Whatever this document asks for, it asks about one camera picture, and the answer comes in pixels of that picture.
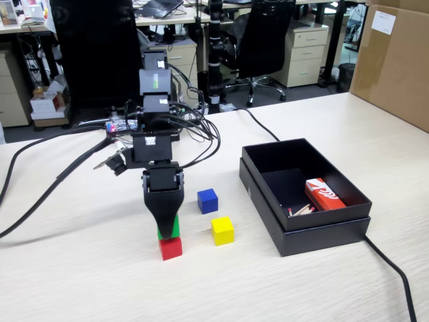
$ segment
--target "black box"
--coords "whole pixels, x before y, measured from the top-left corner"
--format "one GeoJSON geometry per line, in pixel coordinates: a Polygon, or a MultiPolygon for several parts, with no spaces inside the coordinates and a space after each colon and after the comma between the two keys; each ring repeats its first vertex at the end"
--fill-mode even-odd
{"type": "Polygon", "coordinates": [[[305,139],[243,147],[240,179],[282,256],[361,241],[372,202],[305,139]],[[346,208],[290,217],[312,201],[306,180],[322,178],[346,208]]]}

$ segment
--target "red cube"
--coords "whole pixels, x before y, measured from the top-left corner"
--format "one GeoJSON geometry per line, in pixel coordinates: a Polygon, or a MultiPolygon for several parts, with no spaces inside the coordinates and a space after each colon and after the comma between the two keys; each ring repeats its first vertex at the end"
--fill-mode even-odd
{"type": "Polygon", "coordinates": [[[163,260],[169,260],[182,255],[182,240],[180,240],[180,237],[160,239],[159,243],[163,260]]]}

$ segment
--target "black mesh chair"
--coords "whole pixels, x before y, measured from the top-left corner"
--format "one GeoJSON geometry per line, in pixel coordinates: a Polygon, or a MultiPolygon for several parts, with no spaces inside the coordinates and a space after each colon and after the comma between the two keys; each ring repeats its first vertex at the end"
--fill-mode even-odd
{"type": "Polygon", "coordinates": [[[142,66],[131,0],[51,0],[73,108],[139,98],[142,66]]]}
{"type": "Polygon", "coordinates": [[[245,33],[239,45],[237,39],[227,32],[222,32],[234,45],[235,54],[224,51],[221,62],[228,68],[237,71],[235,84],[227,85],[225,89],[237,86],[249,86],[247,106],[253,104],[253,92],[256,86],[268,87],[281,93],[280,101],[285,101],[283,90],[261,81],[268,77],[257,77],[272,74],[283,68],[285,55],[285,37],[290,19],[294,13],[296,0],[253,0],[245,33]],[[250,78],[249,82],[239,83],[240,78],[250,78]]]}

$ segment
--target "black cable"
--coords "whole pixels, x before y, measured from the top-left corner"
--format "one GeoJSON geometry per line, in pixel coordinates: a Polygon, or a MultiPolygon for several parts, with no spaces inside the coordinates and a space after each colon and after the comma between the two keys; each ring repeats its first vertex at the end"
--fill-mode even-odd
{"type": "Polygon", "coordinates": [[[176,15],[176,14],[174,14],[176,11],[180,11],[180,12],[182,12],[182,13],[180,13],[180,14],[178,14],[178,15],[186,15],[186,12],[185,12],[185,11],[183,11],[183,10],[180,10],[180,9],[176,9],[176,10],[174,10],[173,12],[171,12],[171,14],[170,14],[170,15],[176,15]]]}
{"type": "Polygon", "coordinates": [[[392,267],[401,276],[402,282],[404,283],[405,296],[407,298],[407,306],[408,306],[408,313],[410,314],[410,320],[411,322],[417,322],[416,312],[414,312],[413,299],[411,296],[411,290],[410,290],[410,285],[408,284],[407,276],[405,275],[404,272],[402,272],[402,270],[399,267],[397,267],[389,258],[387,258],[387,256],[383,254],[383,252],[379,250],[377,246],[374,245],[374,243],[367,236],[365,236],[365,241],[378,254],[378,256],[383,258],[383,260],[386,263],[388,263],[390,267],[392,267]]]}
{"type": "MultiPolygon", "coordinates": [[[[248,112],[250,114],[250,116],[253,118],[253,120],[260,125],[265,131],[267,131],[269,134],[271,134],[271,136],[273,138],[275,138],[277,141],[279,141],[279,139],[271,132],[268,130],[268,128],[266,128],[265,126],[263,126],[254,116],[253,114],[246,108],[244,107],[238,107],[235,110],[238,109],[242,109],[246,112],[248,112]]],[[[411,322],[417,322],[417,318],[416,318],[416,312],[414,311],[414,306],[413,306],[413,300],[412,300],[412,296],[411,296],[411,290],[410,290],[410,284],[408,283],[408,279],[407,276],[405,275],[404,272],[402,272],[402,270],[397,267],[385,254],[383,254],[383,252],[381,250],[379,250],[377,248],[376,245],[374,245],[374,243],[367,237],[365,236],[365,241],[371,246],[371,248],[378,254],[378,256],[380,256],[386,263],[388,263],[390,265],[390,267],[392,267],[402,278],[402,282],[404,283],[404,288],[405,288],[405,296],[407,299],[407,306],[408,306],[408,312],[410,314],[410,319],[411,322]]]]}
{"type": "Polygon", "coordinates": [[[188,78],[190,78],[190,75],[192,74],[192,67],[194,66],[195,57],[196,57],[196,51],[195,51],[194,59],[192,59],[192,64],[190,65],[190,71],[189,71],[189,77],[188,78]]]}
{"type": "Polygon", "coordinates": [[[180,95],[182,94],[182,84],[180,84],[180,82],[179,82],[179,80],[177,79],[177,77],[176,76],[174,76],[173,74],[172,74],[172,78],[177,82],[177,85],[178,85],[178,88],[179,88],[179,97],[178,97],[178,99],[180,98],[180,95]]]}
{"type": "Polygon", "coordinates": [[[205,111],[205,102],[204,102],[204,94],[202,94],[202,91],[200,91],[199,89],[197,89],[196,87],[193,87],[189,78],[177,67],[175,67],[174,65],[171,65],[169,63],[166,63],[167,67],[173,68],[176,72],[179,73],[179,76],[183,78],[183,80],[185,81],[186,85],[188,85],[188,89],[186,90],[186,94],[188,95],[188,97],[190,98],[188,91],[194,92],[198,94],[199,97],[199,101],[202,102],[202,114],[204,115],[204,111],[205,111]]]}
{"type": "Polygon", "coordinates": [[[248,109],[244,108],[244,107],[236,107],[233,111],[236,111],[238,109],[242,109],[243,111],[248,112],[248,114],[250,114],[251,118],[257,123],[257,125],[259,125],[260,127],[262,127],[265,131],[267,131],[276,141],[280,141],[279,138],[277,136],[274,135],[273,132],[269,131],[268,128],[266,128],[265,126],[262,125],[261,122],[259,122],[256,117],[253,116],[252,112],[250,112],[248,109]]]}
{"type": "Polygon", "coordinates": [[[66,134],[72,134],[72,133],[79,133],[79,132],[84,132],[84,131],[88,131],[88,130],[94,130],[94,129],[104,129],[103,126],[88,126],[88,127],[80,127],[77,129],[71,129],[69,131],[65,131],[62,133],[58,133],[55,134],[53,136],[49,136],[47,138],[38,140],[38,141],[34,141],[26,146],[24,146],[23,148],[19,149],[12,157],[11,163],[9,165],[9,170],[7,171],[7,175],[6,175],[6,179],[5,179],[5,184],[3,185],[3,190],[0,193],[0,205],[3,202],[3,199],[5,198],[6,195],[6,191],[7,191],[7,187],[9,186],[9,182],[11,180],[11,176],[12,176],[12,171],[13,171],[13,167],[15,166],[15,162],[17,157],[24,152],[25,150],[27,150],[28,148],[35,146],[36,144],[42,143],[42,142],[46,142],[48,140],[57,138],[59,136],[65,136],[66,134]]]}
{"type": "Polygon", "coordinates": [[[188,128],[189,130],[190,130],[190,128],[195,127],[196,129],[199,129],[202,133],[204,133],[208,136],[208,138],[205,138],[206,140],[211,140],[210,138],[218,139],[218,137],[214,136],[213,133],[211,133],[209,130],[202,128],[202,127],[199,127],[192,122],[186,121],[185,119],[181,119],[180,117],[176,117],[174,115],[160,115],[157,118],[153,119],[152,122],[161,121],[161,120],[167,120],[169,122],[171,121],[172,123],[179,123],[181,126],[184,126],[184,127],[188,128]]]}
{"type": "Polygon", "coordinates": [[[189,162],[189,163],[187,163],[187,164],[185,164],[184,166],[182,166],[182,168],[183,169],[185,169],[185,168],[188,168],[188,167],[190,167],[190,166],[194,166],[195,164],[198,164],[198,163],[200,163],[200,162],[202,162],[202,161],[204,161],[204,160],[206,160],[206,159],[208,159],[208,158],[210,158],[211,156],[214,156],[215,154],[216,154],[216,152],[218,152],[219,151],[219,148],[221,147],[221,134],[219,133],[219,130],[217,129],[217,127],[213,124],[213,122],[212,121],[209,121],[209,120],[206,120],[206,122],[207,123],[209,123],[212,127],[213,127],[213,129],[216,131],[216,134],[217,134],[217,136],[218,136],[218,139],[217,139],[217,147],[213,150],[213,152],[212,153],[210,153],[208,156],[206,156],[205,158],[203,158],[203,159],[200,159],[200,160],[196,160],[197,158],[199,158],[200,156],[198,156],[196,159],[194,159],[193,161],[191,161],[191,162],[189,162]]]}
{"type": "Polygon", "coordinates": [[[84,154],[79,156],[70,166],[68,166],[59,176],[56,177],[56,180],[48,188],[47,191],[36,201],[36,203],[21,217],[19,218],[12,226],[7,228],[5,231],[0,233],[0,238],[3,238],[9,235],[12,231],[17,229],[25,220],[31,216],[34,211],[49,197],[52,191],[65,179],[67,178],[78,166],[80,166],[85,160],[89,159],[95,152],[98,152],[114,142],[112,138],[105,138],[102,142],[98,143],[93,148],[86,151],[84,154]]]}

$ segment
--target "laptop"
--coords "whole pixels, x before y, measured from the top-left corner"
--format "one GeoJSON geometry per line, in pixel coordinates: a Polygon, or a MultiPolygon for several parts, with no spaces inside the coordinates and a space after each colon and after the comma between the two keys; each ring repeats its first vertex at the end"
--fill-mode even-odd
{"type": "Polygon", "coordinates": [[[183,4],[183,0],[150,0],[135,14],[143,17],[164,18],[183,4]]]}
{"type": "Polygon", "coordinates": [[[232,3],[233,5],[245,5],[247,3],[252,3],[252,0],[223,0],[225,3],[232,3]]]}

